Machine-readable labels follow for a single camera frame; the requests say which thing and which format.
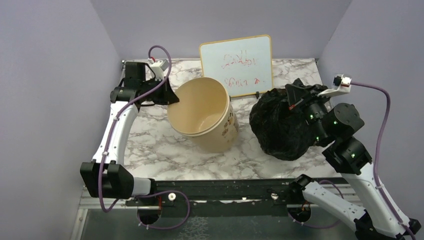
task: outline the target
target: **crumpled black bag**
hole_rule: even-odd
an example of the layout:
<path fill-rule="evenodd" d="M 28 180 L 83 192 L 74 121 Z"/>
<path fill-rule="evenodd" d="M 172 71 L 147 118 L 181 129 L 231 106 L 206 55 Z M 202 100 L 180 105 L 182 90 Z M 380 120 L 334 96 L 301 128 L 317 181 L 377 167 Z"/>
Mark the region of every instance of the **crumpled black bag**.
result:
<path fill-rule="evenodd" d="M 304 87 L 300 79 L 293 84 Z M 289 111 L 285 89 L 264 93 L 252 107 L 249 124 L 262 150 L 280 160 L 297 160 L 315 141 L 303 114 Z"/>

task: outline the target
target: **black bracket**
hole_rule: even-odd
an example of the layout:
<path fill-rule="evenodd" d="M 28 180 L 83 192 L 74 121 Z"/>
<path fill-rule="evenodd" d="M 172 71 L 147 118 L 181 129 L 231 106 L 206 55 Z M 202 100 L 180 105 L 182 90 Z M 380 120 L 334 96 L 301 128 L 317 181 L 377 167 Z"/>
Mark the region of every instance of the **black bracket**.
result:
<path fill-rule="evenodd" d="M 302 81 L 297 78 L 293 84 L 286 84 L 287 98 L 289 110 L 294 112 L 302 111 L 303 108 L 312 103 L 326 103 L 330 100 L 329 97 L 317 97 L 317 95 L 327 90 L 328 87 L 324 85 L 315 84 L 312 86 L 305 86 Z"/>
<path fill-rule="evenodd" d="M 322 154 L 325 156 L 325 160 L 340 174 L 360 175 L 361 168 L 372 161 L 365 146 L 353 136 L 335 148 L 330 145 Z"/>
<path fill-rule="evenodd" d="M 107 170 L 107 173 L 102 173 L 101 187 L 103 197 L 113 199 L 130 198 L 134 187 L 134 178 L 131 173 L 120 164 L 105 164 L 104 169 Z M 84 184 L 93 198 L 99 197 L 99 170 L 100 163 L 95 162 L 83 162 L 79 168 Z"/>
<path fill-rule="evenodd" d="M 378 233 L 374 228 L 373 221 L 371 220 L 367 210 L 365 210 L 365 214 L 360 219 L 355 219 L 354 222 L 356 225 L 355 236 L 358 240 L 405 240 L 404 236 L 409 235 L 405 232 L 404 234 L 398 234 L 396 238 L 393 238 Z M 420 228 L 421 224 L 418 220 L 412 218 L 409 219 L 409 229 L 413 234 L 416 234 Z"/>
<path fill-rule="evenodd" d="M 149 65 L 145 62 L 125 62 L 125 77 L 119 86 L 110 93 L 110 101 L 112 103 L 116 101 L 129 102 L 158 86 L 163 79 L 160 81 L 153 77 L 146 80 L 146 67 L 149 68 Z M 180 99 L 175 95 L 168 79 L 157 90 L 134 103 L 138 110 L 140 107 L 151 106 L 142 105 L 144 101 L 151 101 L 158 105 L 170 105 L 178 103 Z"/>
<path fill-rule="evenodd" d="M 145 224 L 154 224 L 162 214 L 162 198 L 149 197 L 149 198 L 133 198 L 125 201 L 125 205 L 128 207 L 142 207 L 142 206 L 157 206 L 157 208 L 140 208 L 137 209 L 137 217 Z"/>
<path fill-rule="evenodd" d="M 298 176 L 288 185 L 286 201 L 289 203 L 304 202 L 305 198 L 302 191 L 305 190 L 306 186 L 313 181 L 314 180 L 311 177 L 305 174 Z"/>

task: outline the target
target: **white marble surface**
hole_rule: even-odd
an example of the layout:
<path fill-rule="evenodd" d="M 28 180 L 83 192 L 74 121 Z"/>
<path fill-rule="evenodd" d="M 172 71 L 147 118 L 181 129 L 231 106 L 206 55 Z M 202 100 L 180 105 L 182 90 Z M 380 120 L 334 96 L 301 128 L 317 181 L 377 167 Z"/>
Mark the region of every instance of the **white marble surface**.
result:
<path fill-rule="evenodd" d="M 274 87 L 300 78 L 305 85 L 322 84 L 314 59 L 273 61 Z M 170 83 L 174 91 L 182 83 L 201 77 L 200 60 L 174 59 Z M 325 161 L 323 148 L 310 147 L 298 160 L 282 161 L 265 154 L 249 125 L 249 113 L 257 99 L 246 96 L 231 104 L 239 121 L 234 146 L 224 153 L 206 153 L 172 129 L 167 106 L 145 107 L 132 125 L 125 150 L 125 168 L 134 177 L 157 180 L 217 180 L 338 177 Z"/>

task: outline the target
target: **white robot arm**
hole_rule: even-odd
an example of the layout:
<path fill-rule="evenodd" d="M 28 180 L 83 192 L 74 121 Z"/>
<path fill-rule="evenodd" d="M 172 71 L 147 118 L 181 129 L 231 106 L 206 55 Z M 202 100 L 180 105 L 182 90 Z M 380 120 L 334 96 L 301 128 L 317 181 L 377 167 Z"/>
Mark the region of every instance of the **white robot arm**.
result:
<path fill-rule="evenodd" d="M 110 115 L 101 143 L 92 157 L 92 161 L 83 162 L 80 168 L 84 183 L 90 195 L 95 198 L 99 197 L 98 179 L 101 166 L 104 166 L 101 179 L 102 197 L 104 198 L 128 199 L 154 192 L 155 181 L 153 179 L 133 177 L 123 167 L 128 137 L 140 108 L 151 106 L 151 104 L 142 105 L 143 102 L 151 101 L 159 105 L 179 102 L 169 81 L 166 81 L 147 97 L 128 105 L 164 81 L 164 71 L 169 67 L 169 61 L 166 59 L 155 61 L 150 58 L 148 62 L 127 61 L 124 64 L 125 76 L 119 86 L 110 93 Z M 150 69 L 152 75 L 149 80 L 146 79 L 146 67 Z"/>
<path fill-rule="evenodd" d="M 374 174 L 370 154 L 352 136 L 364 125 L 364 121 L 351 104 L 340 103 L 330 112 L 324 106 L 330 97 L 349 93 L 351 80 L 340 74 L 334 79 L 333 86 L 336 89 L 325 89 L 320 85 L 304 87 L 299 84 L 287 84 L 285 88 L 290 110 L 305 115 L 316 135 L 315 144 L 325 147 L 332 143 L 323 155 L 355 190 L 363 207 L 325 190 L 306 175 L 301 175 L 290 184 L 289 197 L 322 207 L 355 231 L 359 240 L 402 240 L 405 235 L 415 234 L 421 225 L 399 209 L 384 185 L 377 185 L 375 178 L 378 176 Z"/>

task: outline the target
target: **paper cup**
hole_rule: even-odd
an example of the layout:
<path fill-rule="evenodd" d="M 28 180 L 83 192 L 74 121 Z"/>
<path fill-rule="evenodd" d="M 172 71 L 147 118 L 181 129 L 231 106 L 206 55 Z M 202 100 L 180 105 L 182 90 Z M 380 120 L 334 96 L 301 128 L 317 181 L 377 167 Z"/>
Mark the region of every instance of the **paper cup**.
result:
<path fill-rule="evenodd" d="M 175 94 L 179 102 L 168 106 L 173 129 L 210 153 L 231 148 L 239 133 L 239 122 L 228 92 L 219 81 L 195 78 L 181 85 Z"/>

